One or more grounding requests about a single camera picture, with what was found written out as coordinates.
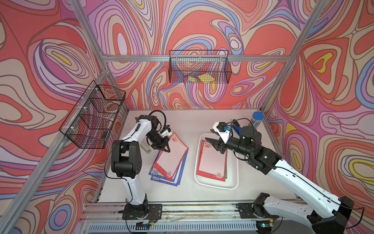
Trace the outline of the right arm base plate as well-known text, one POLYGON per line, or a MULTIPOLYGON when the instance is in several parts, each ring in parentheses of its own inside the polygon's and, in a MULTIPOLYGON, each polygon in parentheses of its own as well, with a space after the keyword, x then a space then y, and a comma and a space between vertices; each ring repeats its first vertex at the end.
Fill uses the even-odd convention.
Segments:
POLYGON ((259 216, 259 214, 255 213, 252 203, 237 203, 235 206, 239 211, 241 219, 264 218, 264 216, 259 216))

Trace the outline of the red bordered stationery sheet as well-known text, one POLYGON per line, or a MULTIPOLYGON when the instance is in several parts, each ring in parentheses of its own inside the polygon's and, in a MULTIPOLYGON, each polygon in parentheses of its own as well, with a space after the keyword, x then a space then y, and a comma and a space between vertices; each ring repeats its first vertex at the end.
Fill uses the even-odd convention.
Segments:
POLYGON ((170 152, 161 151, 161 154, 153 164, 153 167, 168 181, 172 181, 183 156, 189 148, 182 142, 176 133, 171 135, 168 141, 168 146, 170 152))

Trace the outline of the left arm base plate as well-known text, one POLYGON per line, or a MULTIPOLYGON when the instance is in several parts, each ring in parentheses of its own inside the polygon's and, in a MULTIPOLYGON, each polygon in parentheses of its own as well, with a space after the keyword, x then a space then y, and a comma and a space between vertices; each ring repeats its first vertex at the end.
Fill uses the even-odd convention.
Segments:
POLYGON ((125 205, 122 212, 123 220, 151 220, 156 221, 162 218, 163 205, 160 203, 148 205, 125 205))

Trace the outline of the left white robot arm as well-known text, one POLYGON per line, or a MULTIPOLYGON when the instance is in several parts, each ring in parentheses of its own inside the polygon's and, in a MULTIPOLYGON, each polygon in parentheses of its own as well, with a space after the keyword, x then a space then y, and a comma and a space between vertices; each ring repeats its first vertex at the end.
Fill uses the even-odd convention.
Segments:
POLYGON ((138 176, 142 168, 140 144, 144 139, 151 143, 151 148, 163 152, 170 152, 169 140, 172 135, 167 117, 164 112, 158 111, 164 117, 164 123, 151 111, 148 115, 135 118, 135 126, 122 139, 112 144, 111 171, 118 179, 124 181, 130 200, 126 202, 124 214, 132 212, 133 215, 146 216, 149 213, 147 195, 138 176))

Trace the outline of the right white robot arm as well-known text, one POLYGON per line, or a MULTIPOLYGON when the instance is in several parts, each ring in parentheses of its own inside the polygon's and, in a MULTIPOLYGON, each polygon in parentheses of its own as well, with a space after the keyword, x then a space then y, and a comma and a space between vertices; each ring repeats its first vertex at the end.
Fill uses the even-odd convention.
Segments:
POLYGON ((235 156, 241 161, 283 184, 300 197, 305 205, 277 199, 260 193, 253 203, 239 203, 241 215, 256 218, 280 216, 311 228, 316 234, 343 234, 350 219, 354 202, 320 188, 290 166, 279 154, 262 146, 262 135, 252 126, 241 128, 234 137, 230 127, 223 122, 211 129, 218 139, 206 138, 213 148, 235 156))

